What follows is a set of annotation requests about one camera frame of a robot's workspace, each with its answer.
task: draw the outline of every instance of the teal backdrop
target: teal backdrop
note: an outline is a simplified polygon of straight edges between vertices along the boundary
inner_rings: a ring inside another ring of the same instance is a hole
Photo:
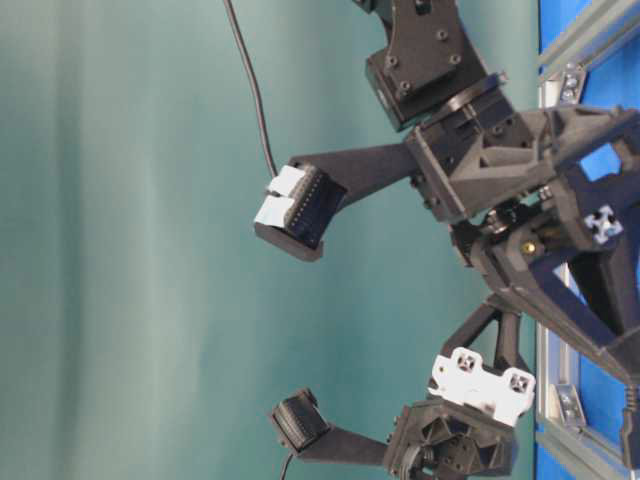
[[[401,139],[363,75],[374,18],[236,4],[279,164]],[[536,2],[460,5],[534,107]],[[275,479],[266,413],[305,385],[383,439],[487,294],[407,182],[338,216],[317,264],[254,237],[268,178],[221,1],[0,2],[0,152],[3,480]],[[532,364],[532,322],[522,336]],[[513,478],[532,478],[531,413],[518,436]]]

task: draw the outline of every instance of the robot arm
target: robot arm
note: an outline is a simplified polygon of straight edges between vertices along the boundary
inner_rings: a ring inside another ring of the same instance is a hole
[[[380,17],[389,40],[366,62],[375,96],[397,131],[411,130],[396,145],[293,158],[269,185],[256,233],[317,260],[336,213],[411,177],[495,295],[445,343],[431,397],[405,407],[388,446],[325,422],[308,391],[273,411],[281,441],[303,460],[382,465],[403,480],[507,474],[513,425],[535,384],[518,353],[525,312],[629,386],[623,460],[640,468],[640,114],[517,113],[503,77],[487,75],[454,0],[353,1]],[[580,161],[607,143],[621,171],[591,181]],[[555,275],[563,264],[586,303]],[[484,367],[468,347],[492,321],[496,355]]]

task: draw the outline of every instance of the bolt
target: bolt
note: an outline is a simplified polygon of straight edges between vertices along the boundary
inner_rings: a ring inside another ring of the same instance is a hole
[[[575,97],[576,97],[576,92],[574,92],[571,89],[566,89],[566,90],[563,90],[562,92],[563,100],[570,101],[570,100],[573,100]]]
[[[569,88],[576,88],[578,86],[578,79],[573,75],[568,75],[565,85]]]
[[[395,68],[398,66],[398,57],[394,57],[393,55],[390,55],[387,57],[387,67],[389,68]]]
[[[526,255],[533,255],[537,250],[538,247],[536,247],[536,244],[533,242],[525,242],[522,244],[522,253]]]

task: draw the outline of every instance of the cable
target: cable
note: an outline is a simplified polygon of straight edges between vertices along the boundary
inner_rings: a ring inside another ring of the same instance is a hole
[[[247,76],[249,77],[249,84],[251,86],[251,92],[253,93],[253,99],[256,102],[256,114],[258,116],[258,128],[260,129],[260,139],[262,140],[262,149],[264,150],[264,157],[267,161],[267,168],[269,169],[269,173],[272,177],[278,175],[278,171],[276,169],[276,164],[273,161],[273,155],[271,154],[271,145],[269,144],[269,134],[267,133],[267,122],[264,119],[264,109],[262,107],[262,96],[260,95],[260,87],[258,86],[258,81],[256,79],[256,74],[253,71],[253,65],[251,64],[251,59],[249,58],[249,53],[247,52],[247,46],[244,43],[244,39],[242,38],[242,32],[240,31],[240,26],[238,25],[238,18],[236,17],[236,12],[233,9],[233,5],[231,0],[223,0],[224,5],[227,8],[227,16],[229,17],[229,23],[231,24],[231,29],[233,30],[233,36],[236,39],[236,44],[238,45],[238,50],[240,51],[240,56],[242,57],[242,64],[244,65],[244,69],[247,72]]]
[[[289,464],[293,459],[293,453],[290,453],[287,459],[284,461],[284,465],[282,465],[282,473],[280,474],[280,480],[284,480],[284,477],[287,476],[287,469],[289,468]]]

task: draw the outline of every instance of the white mounting plate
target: white mounting plate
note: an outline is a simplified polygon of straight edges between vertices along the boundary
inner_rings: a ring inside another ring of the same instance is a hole
[[[509,368],[501,376],[494,375],[484,370],[482,364],[482,355],[463,347],[456,348],[451,358],[438,355],[432,372],[438,388],[430,388],[429,392],[515,426],[518,418],[533,405],[535,377],[518,368]]]

